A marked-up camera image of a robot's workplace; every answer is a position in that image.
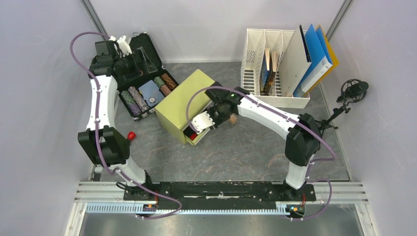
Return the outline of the green drawer cabinet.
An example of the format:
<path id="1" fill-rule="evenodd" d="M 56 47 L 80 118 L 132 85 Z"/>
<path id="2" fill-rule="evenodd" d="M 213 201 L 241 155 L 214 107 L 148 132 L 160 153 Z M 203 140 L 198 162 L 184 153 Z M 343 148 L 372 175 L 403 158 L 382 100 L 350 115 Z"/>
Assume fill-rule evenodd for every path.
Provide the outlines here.
<path id="1" fill-rule="evenodd" d="M 156 115 L 163 128 L 182 144 L 189 143 L 195 146 L 208 133 L 206 130 L 198 134 L 195 140 L 190 140 L 189 136 L 196 132 L 189 127 L 186 107 L 197 91 L 210 87 L 214 83 L 215 80 L 197 69 L 155 107 Z"/>

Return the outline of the brown small book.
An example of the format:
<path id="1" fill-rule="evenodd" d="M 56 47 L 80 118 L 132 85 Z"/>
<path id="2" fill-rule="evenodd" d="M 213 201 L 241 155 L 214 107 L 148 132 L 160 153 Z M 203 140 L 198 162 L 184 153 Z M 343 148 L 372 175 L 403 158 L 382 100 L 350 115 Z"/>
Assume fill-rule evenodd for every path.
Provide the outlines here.
<path id="1" fill-rule="evenodd" d="M 268 73 L 268 78 L 264 87 L 264 93 L 267 96 L 270 94 L 272 86 L 275 83 L 279 59 L 280 59 L 280 54 L 278 52 L 270 51 L 269 73 Z"/>

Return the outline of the Animal Farm book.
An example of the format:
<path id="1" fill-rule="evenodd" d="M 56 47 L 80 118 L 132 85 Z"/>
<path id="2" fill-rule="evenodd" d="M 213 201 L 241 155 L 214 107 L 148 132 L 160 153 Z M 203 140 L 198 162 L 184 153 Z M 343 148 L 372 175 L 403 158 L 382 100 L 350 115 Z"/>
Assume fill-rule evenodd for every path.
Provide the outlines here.
<path id="1" fill-rule="evenodd" d="M 269 71 L 270 71 L 270 48 L 265 48 L 262 60 L 262 66 L 260 71 L 260 91 L 264 89 L 266 81 L 268 79 Z"/>

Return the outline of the white paper box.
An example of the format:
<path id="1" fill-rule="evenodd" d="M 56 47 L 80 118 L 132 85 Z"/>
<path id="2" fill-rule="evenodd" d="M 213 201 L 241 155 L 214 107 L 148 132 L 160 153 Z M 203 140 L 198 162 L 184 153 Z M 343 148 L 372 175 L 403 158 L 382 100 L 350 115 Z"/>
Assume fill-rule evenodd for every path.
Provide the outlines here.
<path id="1" fill-rule="evenodd" d="M 278 67 L 281 92 L 284 97 L 293 95 L 311 64 L 302 25 L 295 30 L 284 58 Z"/>

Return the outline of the blue plastic folder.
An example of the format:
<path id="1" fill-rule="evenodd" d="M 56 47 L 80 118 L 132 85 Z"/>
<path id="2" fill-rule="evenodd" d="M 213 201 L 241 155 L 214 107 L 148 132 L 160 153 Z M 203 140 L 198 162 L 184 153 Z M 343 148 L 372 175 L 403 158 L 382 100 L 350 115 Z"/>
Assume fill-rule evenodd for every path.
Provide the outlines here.
<path id="1" fill-rule="evenodd" d="M 294 97 L 304 97 L 333 66 L 328 39 L 321 26 L 310 25 L 305 33 L 311 64 L 293 92 Z"/>

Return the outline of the orange plastic folder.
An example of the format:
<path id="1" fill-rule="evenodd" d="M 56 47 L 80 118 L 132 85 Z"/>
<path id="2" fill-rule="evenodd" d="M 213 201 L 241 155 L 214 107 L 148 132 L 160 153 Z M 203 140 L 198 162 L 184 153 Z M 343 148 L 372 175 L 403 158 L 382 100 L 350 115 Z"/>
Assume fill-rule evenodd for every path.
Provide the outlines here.
<path id="1" fill-rule="evenodd" d="M 335 69 L 339 65 L 339 60 L 336 57 L 334 50 L 332 46 L 329 43 L 328 38 L 326 37 L 326 34 L 324 33 L 321 25 L 318 25 L 316 27 L 316 33 L 318 33 L 318 37 L 320 41 L 323 41 L 326 45 L 326 49 L 324 49 L 326 57 L 328 58 L 328 61 L 331 60 L 332 66 L 319 78 L 312 87 L 309 88 L 307 92 L 310 92 L 313 88 L 315 88 L 326 76 L 328 76 L 333 69 Z"/>

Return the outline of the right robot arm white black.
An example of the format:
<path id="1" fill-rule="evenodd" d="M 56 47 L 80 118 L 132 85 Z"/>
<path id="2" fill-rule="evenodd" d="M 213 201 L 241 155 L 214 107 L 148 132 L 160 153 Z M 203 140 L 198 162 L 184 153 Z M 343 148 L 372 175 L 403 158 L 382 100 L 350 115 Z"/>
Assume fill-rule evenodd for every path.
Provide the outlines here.
<path id="1" fill-rule="evenodd" d="M 205 94 L 213 102 L 208 115 L 213 128 L 232 114 L 249 118 L 269 128 L 285 140 L 285 156 L 289 160 L 284 195 L 291 201 L 303 194 L 309 163 L 320 147 L 319 128 L 310 114 L 294 115 L 273 107 L 242 88 L 211 86 Z"/>

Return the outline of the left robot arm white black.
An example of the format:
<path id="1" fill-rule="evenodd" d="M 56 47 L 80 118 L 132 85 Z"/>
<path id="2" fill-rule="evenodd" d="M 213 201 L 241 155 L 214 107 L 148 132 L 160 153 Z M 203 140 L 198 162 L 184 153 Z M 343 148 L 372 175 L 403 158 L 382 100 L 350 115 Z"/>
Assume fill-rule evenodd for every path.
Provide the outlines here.
<path id="1" fill-rule="evenodd" d="M 127 186 L 136 186 L 135 193 L 142 200 L 154 196 L 154 186 L 146 170 L 139 167 L 130 155 L 130 141 L 115 127 L 115 102 L 118 92 L 117 73 L 128 71 L 116 40 L 95 44 L 95 62 L 87 68 L 91 85 L 91 111 L 86 129 L 78 133 L 78 142 L 94 165 L 111 175 L 119 175 Z"/>

